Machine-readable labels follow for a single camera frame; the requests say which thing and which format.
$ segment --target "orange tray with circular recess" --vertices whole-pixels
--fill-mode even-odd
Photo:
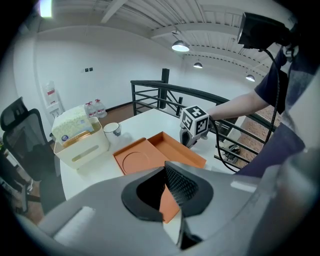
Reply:
[[[149,139],[138,139],[114,152],[113,156],[124,175],[164,167],[165,161],[176,161],[197,168],[203,168],[206,164],[204,158],[165,132],[160,132]],[[179,211],[179,206],[167,186],[161,197],[159,211],[165,223],[171,221]]]

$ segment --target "ceiling beam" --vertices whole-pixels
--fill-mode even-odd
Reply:
[[[232,51],[213,48],[213,47],[205,47],[205,46],[192,46],[192,49],[195,52],[216,54],[216,55],[221,55],[221,56],[226,56],[226,57],[232,58],[234,60],[249,64],[252,67],[258,67],[258,69],[265,74],[269,72],[269,68],[267,68],[266,66],[263,66],[262,64],[260,65],[260,63],[258,61],[255,61],[251,58],[234,53]]]
[[[114,15],[126,2],[127,0],[113,0],[105,9],[101,23],[107,23],[111,16]]]
[[[233,36],[234,38],[238,37],[239,28],[229,25],[222,24],[213,24],[213,23],[185,23],[178,25],[170,25],[161,27],[155,30],[152,30],[150,33],[151,39],[157,39],[160,37],[165,37],[167,35],[171,35],[172,31],[180,31],[180,32],[194,32],[194,31],[203,31],[203,32],[219,32],[223,34],[227,34]],[[270,45],[268,50],[276,55],[279,51],[280,47],[273,43]]]

